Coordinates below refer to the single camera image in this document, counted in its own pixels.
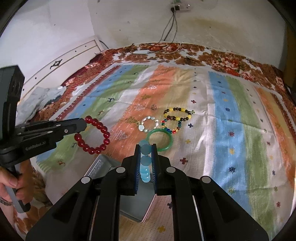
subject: red bead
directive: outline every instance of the red bead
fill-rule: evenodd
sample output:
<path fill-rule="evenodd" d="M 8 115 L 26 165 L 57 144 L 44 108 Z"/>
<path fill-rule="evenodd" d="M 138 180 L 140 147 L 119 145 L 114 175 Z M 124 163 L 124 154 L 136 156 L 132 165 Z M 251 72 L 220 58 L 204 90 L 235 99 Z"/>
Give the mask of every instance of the red bead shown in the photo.
<path fill-rule="evenodd" d="M 93 147 L 91 147 L 91 148 L 89 149 L 89 154 L 93 155 L 93 154 L 95 154 L 95 153 L 96 153 L 96 150 L 95 150 Z"/>
<path fill-rule="evenodd" d="M 106 131 L 106 132 L 104 133 L 103 136 L 104 136 L 105 138 L 109 138 L 109 137 L 110 137 L 110 133 Z"/>
<path fill-rule="evenodd" d="M 95 148 L 95 152 L 96 152 L 96 154 L 101 154 L 101 149 L 100 149 L 100 147 L 96 147 L 96 148 Z"/>
<path fill-rule="evenodd" d="M 101 145 L 100 145 L 100 150 L 101 150 L 101 151 L 104 151 L 104 150 L 106 150 L 106 148 L 107 148 L 107 147 L 106 147 L 106 145 L 105 145 L 105 144 L 101 144 Z"/>
<path fill-rule="evenodd" d="M 101 132 L 106 133 L 108 131 L 108 128 L 106 126 L 101 127 Z"/>
<path fill-rule="evenodd" d="M 99 122 L 99 123 L 96 125 L 96 128 L 97 128 L 98 130 L 100 130 L 102 126 L 103 126 L 103 123 L 102 123 L 102 122 Z"/>
<path fill-rule="evenodd" d="M 103 142 L 104 142 L 104 144 L 105 144 L 105 145 L 109 145 L 109 144 L 110 144 L 110 140 L 109 140 L 109 139 L 107 139 L 107 138 L 106 138 L 106 139 L 104 139 L 104 141 L 103 141 Z"/>
<path fill-rule="evenodd" d="M 83 147 L 83 150 L 84 150 L 85 152 L 88 152 L 89 149 L 90 149 L 89 145 L 85 144 L 84 147 Z"/>
<path fill-rule="evenodd" d="M 86 117 L 84 118 L 84 120 L 85 120 L 85 122 L 88 123 L 88 124 L 92 123 L 92 117 L 91 117 L 90 115 L 86 116 Z"/>
<path fill-rule="evenodd" d="M 80 133 L 76 133 L 75 135 L 74 135 L 74 140 L 76 140 L 76 141 L 81 141 L 82 140 L 82 136 L 81 136 L 81 134 Z"/>
<path fill-rule="evenodd" d="M 97 126 L 97 125 L 99 124 L 98 119 L 94 118 L 91 124 L 92 124 L 93 126 Z"/>
<path fill-rule="evenodd" d="M 81 140 L 81 141 L 79 141 L 79 142 L 77 143 L 77 145 L 78 145 L 79 147 L 84 147 L 84 146 L 85 146 L 85 141 L 84 141 L 84 140 Z"/>

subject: green jade bangle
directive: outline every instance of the green jade bangle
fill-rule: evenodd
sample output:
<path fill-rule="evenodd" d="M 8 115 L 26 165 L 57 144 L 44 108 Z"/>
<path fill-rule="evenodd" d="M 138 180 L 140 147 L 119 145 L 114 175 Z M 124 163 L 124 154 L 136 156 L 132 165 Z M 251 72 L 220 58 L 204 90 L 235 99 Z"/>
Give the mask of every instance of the green jade bangle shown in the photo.
<path fill-rule="evenodd" d="M 147 133 L 147 137 L 146 137 L 146 141 L 149 142 L 149 139 L 150 139 L 150 136 L 153 134 L 153 133 L 156 133 L 156 132 L 163 132 L 163 133 L 166 133 L 170 139 L 170 143 L 164 147 L 164 148 L 157 148 L 157 151 L 166 151 L 168 149 L 170 149 L 173 145 L 173 137 L 172 137 L 172 134 L 167 132 L 165 129 L 154 129 L 150 132 Z"/>

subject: white wall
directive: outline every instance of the white wall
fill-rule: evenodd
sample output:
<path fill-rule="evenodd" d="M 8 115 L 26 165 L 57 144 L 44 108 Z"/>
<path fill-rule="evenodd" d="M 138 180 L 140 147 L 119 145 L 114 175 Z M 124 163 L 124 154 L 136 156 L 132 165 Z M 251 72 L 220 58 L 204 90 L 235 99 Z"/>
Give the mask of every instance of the white wall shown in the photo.
<path fill-rule="evenodd" d="M 182 0 L 176 42 L 230 50 L 283 68 L 285 22 L 267 0 Z M 157 42 L 172 0 L 88 0 L 95 34 L 109 47 Z"/>
<path fill-rule="evenodd" d="M 93 35 L 87 0 L 29 0 L 0 37 L 0 67 L 18 64 L 26 81 Z"/>

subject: bed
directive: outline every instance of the bed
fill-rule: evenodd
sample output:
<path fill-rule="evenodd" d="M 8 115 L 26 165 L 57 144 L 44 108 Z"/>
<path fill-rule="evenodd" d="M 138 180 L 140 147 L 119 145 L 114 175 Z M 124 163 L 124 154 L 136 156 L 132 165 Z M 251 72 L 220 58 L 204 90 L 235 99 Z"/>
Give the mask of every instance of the bed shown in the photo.
<path fill-rule="evenodd" d="M 138 121 L 148 115 L 161 121 L 165 109 L 184 107 L 192 118 L 161 155 L 188 176 L 212 177 L 274 238 L 295 208 L 296 111 L 282 73 L 235 53 L 184 43 L 164 52 L 166 45 L 97 54 L 61 84 L 67 87 L 62 97 L 31 121 L 97 118 L 111 133 L 103 153 L 122 161 L 146 136 Z M 133 54 L 145 49 L 155 53 Z M 174 122 L 168 125 L 173 128 Z M 91 146 L 103 141 L 91 125 L 82 136 Z M 24 236 L 95 158 L 77 146 L 73 135 L 33 158 L 36 191 L 31 210 L 15 213 L 18 232 Z M 170 203 L 170 196 L 158 197 L 144 223 L 121 216 L 120 240 L 173 240 Z"/>

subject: red and green bead bracelet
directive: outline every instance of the red and green bead bracelet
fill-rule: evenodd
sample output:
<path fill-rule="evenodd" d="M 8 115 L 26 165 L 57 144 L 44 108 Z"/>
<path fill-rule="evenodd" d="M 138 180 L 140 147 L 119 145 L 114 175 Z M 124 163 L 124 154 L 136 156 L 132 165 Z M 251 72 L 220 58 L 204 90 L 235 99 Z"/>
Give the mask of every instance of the red and green bead bracelet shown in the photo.
<path fill-rule="evenodd" d="M 167 128 L 166 125 L 165 125 L 165 123 L 166 123 L 168 120 L 169 120 L 169 119 L 165 118 L 165 119 L 161 122 L 161 126 L 162 126 L 162 128 L 164 128 L 167 132 L 169 132 L 169 133 L 171 133 L 171 134 L 176 134 L 176 133 L 180 130 L 180 128 L 181 128 L 181 126 L 182 126 L 182 122 L 179 121 L 179 122 L 178 122 L 178 126 L 177 126 L 175 129 L 170 130 L 170 129 Z"/>
<path fill-rule="evenodd" d="M 110 140 L 109 140 L 109 137 L 110 137 L 110 133 L 108 132 L 108 128 L 106 126 L 103 125 L 102 122 L 99 122 L 96 118 L 92 118 L 91 116 L 86 116 L 85 117 L 85 122 L 88 123 L 88 124 L 92 124 L 93 126 L 96 126 L 96 128 L 98 130 L 101 130 L 101 132 L 103 133 L 103 136 L 104 136 L 104 140 L 103 140 L 103 144 L 101 144 L 100 146 L 98 147 L 90 147 L 89 145 L 87 145 L 85 143 L 85 141 L 82 139 L 82 136 L 80 133 L 76 133 L 74 135 L 74 139 L 77 141 L 77 145 L 79 147 L 82 147 L 82 149 L 85 151 L 85 152 L 88 152 L 89 154 L 93 155 L 93 154 L 100 154 L 102 151 L 106 150 L 107 148 L 107 145 L 110 144 Z"/>
<path fill-rule="evenodd" d="M 169 116 L 168 112 L 170 111 L 174 111 L 174 110 L 178 110 L 181 112 L 185 112 L 187 113 L 187 117 L 178 117 L 178 116 Z M 167 118 L 168 120 L 174 120 L 174 121 L 187 121 L 191 118 L 192 113 L 189 110 L 186 110 L 185 108 L 179 108 L 179 107 L 174 107 L 174 108 L 168 108 L 163 112 L 163 115 L 165 118 Z"/>

